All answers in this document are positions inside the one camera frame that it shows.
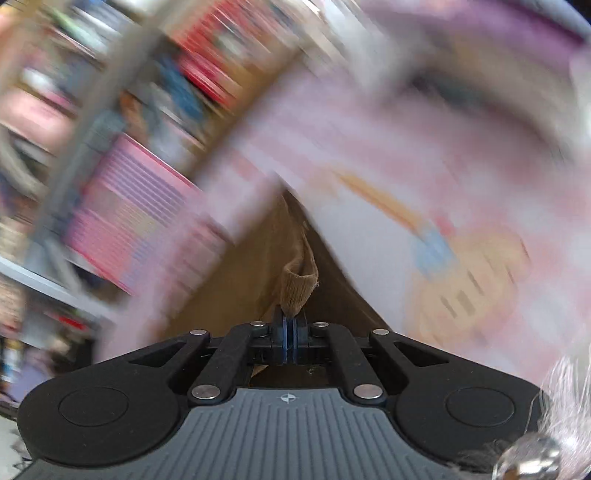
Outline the brown corduroy pants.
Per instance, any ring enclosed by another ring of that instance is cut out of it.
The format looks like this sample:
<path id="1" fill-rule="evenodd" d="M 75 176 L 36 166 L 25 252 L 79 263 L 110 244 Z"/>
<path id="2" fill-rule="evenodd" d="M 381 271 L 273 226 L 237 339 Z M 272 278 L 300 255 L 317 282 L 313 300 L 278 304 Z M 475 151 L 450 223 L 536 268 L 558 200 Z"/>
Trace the brown corduroy pants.
<path id="1" fill-rule="evenodd" d="M 245 231 L 231 235 L 209 221 L 197 224 L 187 239 L 190 252 L 180 261 L 181 275 L 170 292 L 166 338 L 204 330 L 200 346 L 186 352 L 169 386 L 188 394 L 199 372 L 232 327 L 270 322 L 274 307 L 287 317 L 287 364 L 258 365 L 250 388 L 335 387 L 325 368 L 294 365 L 288 358 L 288 319 L 325 321 L 349 329 L 381 380 L 387 395 L 405 379 L 373 339 L 383 320 L 353 289 L 325 241 L 290 193 L 273 200 Z"/>

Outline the pink keyboard learning tablet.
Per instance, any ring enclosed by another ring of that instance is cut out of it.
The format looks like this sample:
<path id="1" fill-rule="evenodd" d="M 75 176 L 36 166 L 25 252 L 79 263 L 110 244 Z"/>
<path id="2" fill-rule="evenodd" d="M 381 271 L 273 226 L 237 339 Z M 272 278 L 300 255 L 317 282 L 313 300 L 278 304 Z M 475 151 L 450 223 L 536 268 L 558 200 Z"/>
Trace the pink keyboard learning tablet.
<path id="1" fill-rule="evenodd" d="M 191 208 L 200 213 L 204 206 L 197 185 L 120 134 L 83 187 L 64 243 L 98 276 L 134 295 L 156 250 Z"/>

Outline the pink checkered table mat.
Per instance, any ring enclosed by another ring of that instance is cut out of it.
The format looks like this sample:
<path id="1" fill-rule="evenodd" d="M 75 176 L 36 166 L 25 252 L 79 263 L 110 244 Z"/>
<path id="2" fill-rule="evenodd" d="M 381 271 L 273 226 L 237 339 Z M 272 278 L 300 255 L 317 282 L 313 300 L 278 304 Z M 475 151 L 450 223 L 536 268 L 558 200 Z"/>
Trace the pink checkered table mat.
<path id="1" fill-rule="evenodd" d="M 99 350 L 164 338 L 166 303 L 209 221 L 245 231 L 276 197 L 304 208 L 353 289 L 401 334 L 542 382 L 590 365 L 590 96 L 534 78 L 553 139 L 482 104 L 363 95 L 295 65 L 197 174 L 204 192 Z"/>

